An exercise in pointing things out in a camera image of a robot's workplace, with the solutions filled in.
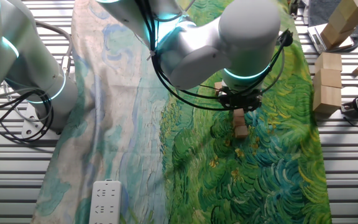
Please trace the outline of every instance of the tablecloth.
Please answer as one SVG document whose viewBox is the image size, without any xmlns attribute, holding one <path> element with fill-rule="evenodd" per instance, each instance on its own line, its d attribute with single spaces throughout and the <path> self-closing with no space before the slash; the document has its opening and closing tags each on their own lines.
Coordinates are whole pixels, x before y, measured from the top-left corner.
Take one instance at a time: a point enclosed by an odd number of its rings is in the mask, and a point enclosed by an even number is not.
<svg viewBox="0 0 358 224">
<path fill-rule="evenodd" d="M 188 13 L 202 26 L 230 2 L 197 0 Z M 94 0 L 76 0 L 79 97 L 32 223 L 88 224 L 93 182 L 104 179 L 122 182 L 121 223 L 330 223 L 308 64 L 287 1 L 275 2 L 281 30 L 294 32 L 294 43 L 285 48 L 277 84 L 245 115 L 249 136 L 239 140 L 231 112 L 194 109 L 168 94 L 134 33 Z M 263 87 L 280 64 L 281 58 Z M 218 72 L 204 84 L 220 80 Z"/>
</svg>

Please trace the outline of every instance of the cable bundle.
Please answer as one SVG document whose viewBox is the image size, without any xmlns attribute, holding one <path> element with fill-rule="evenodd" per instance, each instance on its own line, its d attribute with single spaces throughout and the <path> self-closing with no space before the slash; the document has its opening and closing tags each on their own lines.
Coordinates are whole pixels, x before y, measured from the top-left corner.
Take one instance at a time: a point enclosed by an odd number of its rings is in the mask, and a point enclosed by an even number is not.
<svg viewBox="0 0 358 224">
<path fill-rule="evenodd" d="M 17 93 L 17 91 L 12 91 L 10 93 L 1 94 L 0 96 L 10 96 L 13 93 Z M 46 118 L 44 119 L 45 120 L 44 125 L 41 127 L 41 129 L 37 133 L 33 134 L 32 136 L 30 136 L 28 138 L 19 138 L 19 137 L 15 136 L 14 134 L 12 134 L 10 132 L 10 130 L 8 130 L 8 128 L 4 125 L 3 121 L 12 111 L 14 111 L 17 108 L 17 106 L 19 104 L 21 104 L 29 96 L 34 95 L 34 94 L 38 95 L 40 97 L 40 99 L 42 100 L 42 102 L 43 102 L 43 104 L 45 106 L 45 111 L 48 111 L 48 114 L 47 114 Z M 8 103 L 0 105 L 0 110 L 3 109 L 3 108 L 6 108 L 8 106 L 10 106 L 10 108 L 7 110 L 6 113 L 4 113 L 3 116 L 0 117 L 0 125 L 5 130 L 5 132 L 7 134 L 3 133 L 0 130 L 0 135 L 4 136 L 6 139 L 8 139 L 10 141 L 13 141 L 15 143 L 34 142 L 34 141 L 42 138 L 47 133 L 47 131 L 50 129 L 50 127 L 51 127 L 51 125 L 53 123 L 52 103 L 49 100 L 49 97 L 46 94 L 46 92 L 44 92 L 42 90 L 36 89 L 36 90 L 28 91 L 27 93 L 24 93 L 22 96 L 16 98 L 15 100 L 12 100 L 12 101 L 10 101 Z"/>
</svg>

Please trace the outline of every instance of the power strip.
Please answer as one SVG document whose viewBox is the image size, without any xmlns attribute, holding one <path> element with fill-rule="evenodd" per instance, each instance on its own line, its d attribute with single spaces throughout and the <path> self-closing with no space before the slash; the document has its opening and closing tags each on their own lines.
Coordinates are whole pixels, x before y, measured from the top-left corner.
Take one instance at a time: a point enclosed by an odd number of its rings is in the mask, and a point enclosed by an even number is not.
<svg viewBox="0 0 358 224">
<path fill-rule="evenodd" d="M 119 224 L 121 182 L 113 180 L 93 183 L 89 224 Z"/>
</svg>

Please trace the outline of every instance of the table surface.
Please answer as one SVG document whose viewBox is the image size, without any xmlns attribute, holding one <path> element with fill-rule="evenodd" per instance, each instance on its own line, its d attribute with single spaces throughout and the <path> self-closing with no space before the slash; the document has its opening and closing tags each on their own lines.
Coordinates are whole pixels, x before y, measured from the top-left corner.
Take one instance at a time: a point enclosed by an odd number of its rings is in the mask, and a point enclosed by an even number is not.
<svg viewBox="0 0 358 224">
<path fill-rule="evenodd" d="M 22 1 L 35 19 L 71 33 L 74 1 Z M 313 76 L 318 54 L 308 37 L 302 16 L 295 24 Z M 68 41 L 47 29 L 38 28 L 38 31 L 52 55 L 61 61 Z M 342 102 L 345 103 L 358 96 L 358 77 L 351 75 L 358 67 L 358 48 L 343 54 L 342 64 Z M 0 98 L 0 104 L 5 102 L 6 99 Z M 19 106 L 23 113 L 26 108 L 27 103 Z M 23 119 L 18 114 L 11 113 L 4 123 L 13 133 L 21 133 Z M 333 223 L 358 223 L 358 128 L 344 121 L 340 111 L 328 119 L 318 118 L 318 126 Z M 33 147 L 20 147 L 0 136 L 0 223 L 30 223 L 55 145 L 56 141 L 41 140 Z"/>
</svg>

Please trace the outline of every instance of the green swirl pattern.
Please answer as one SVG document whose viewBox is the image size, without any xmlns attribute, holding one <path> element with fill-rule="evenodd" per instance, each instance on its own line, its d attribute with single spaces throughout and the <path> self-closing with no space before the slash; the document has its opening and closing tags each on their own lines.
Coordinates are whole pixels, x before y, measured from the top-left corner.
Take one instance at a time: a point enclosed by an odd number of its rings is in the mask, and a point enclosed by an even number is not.
<svg viewBox="0 0 358 224">
<path fill-rule="evenodd" d="M 231 1 L 197 0 L 189 15 L 200 26 Z M 189 0 L 180 4 L 186 6 Z M 278 0 L 282 30 L 295 32 L 285 0 Z M 264 87 L 280 69 L 281 57 Z M 204 84 L 221 80 L 214 74 Z M 197 89 L 213 95 L 214 90 Z M 217 106 L 195 100 L 201 105 Z M 170 223 L 331 223 L 319 134 L 311 105 L 308 64 L 295 33 L 285 68 L 246 114 L 249 136 L 233 136 L 232 113 L 194 109 L 170 96 L 162 111 L 163 173 Z"/>
</svg>

